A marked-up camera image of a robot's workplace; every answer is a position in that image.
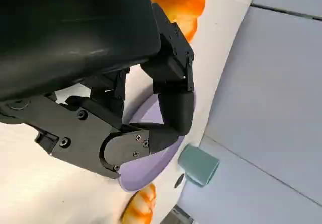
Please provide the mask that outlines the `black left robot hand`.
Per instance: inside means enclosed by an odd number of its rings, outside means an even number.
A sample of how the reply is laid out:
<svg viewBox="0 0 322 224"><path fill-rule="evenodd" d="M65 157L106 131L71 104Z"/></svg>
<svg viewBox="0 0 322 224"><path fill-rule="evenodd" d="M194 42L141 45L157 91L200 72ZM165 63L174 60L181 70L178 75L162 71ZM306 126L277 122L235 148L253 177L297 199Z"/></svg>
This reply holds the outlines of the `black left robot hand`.
<svg viewBox="0 0 322 224"><path fill-rule="evenodd" d="M53 157L117 179L189 133L194 52L151 0L1 0L1 122ZM162 123L123 124L126 76L153 80Z"/></svg>

